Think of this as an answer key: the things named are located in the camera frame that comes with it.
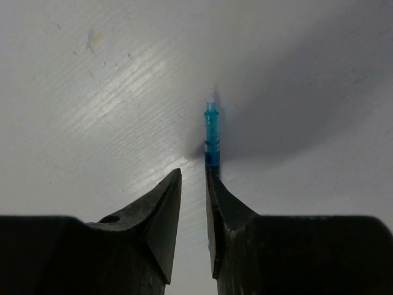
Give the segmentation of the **light blue pen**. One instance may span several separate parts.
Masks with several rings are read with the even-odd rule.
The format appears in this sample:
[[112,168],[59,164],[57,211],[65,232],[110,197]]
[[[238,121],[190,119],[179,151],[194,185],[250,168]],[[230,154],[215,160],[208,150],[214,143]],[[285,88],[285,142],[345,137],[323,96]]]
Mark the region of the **light blue pen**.
[[220,175],[220,130],[219,108],[213,88],[209,89],[204,111],[204,165],[215,175]]

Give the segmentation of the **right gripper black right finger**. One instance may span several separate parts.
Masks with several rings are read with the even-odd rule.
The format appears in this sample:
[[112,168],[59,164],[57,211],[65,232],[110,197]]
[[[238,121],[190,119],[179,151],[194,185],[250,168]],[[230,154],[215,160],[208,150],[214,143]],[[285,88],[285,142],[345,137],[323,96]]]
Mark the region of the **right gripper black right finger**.
[[206,169],[219,294],[391,294],[392,233],[371,216],[260,215]]

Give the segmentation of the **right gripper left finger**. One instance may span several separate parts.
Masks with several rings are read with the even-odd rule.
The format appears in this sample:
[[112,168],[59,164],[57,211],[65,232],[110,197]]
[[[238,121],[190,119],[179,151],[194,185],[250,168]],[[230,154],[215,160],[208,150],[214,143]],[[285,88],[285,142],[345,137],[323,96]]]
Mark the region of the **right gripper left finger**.
[[2,294],[163,294],[171,282],[182,175],[98,222],[1,217]]

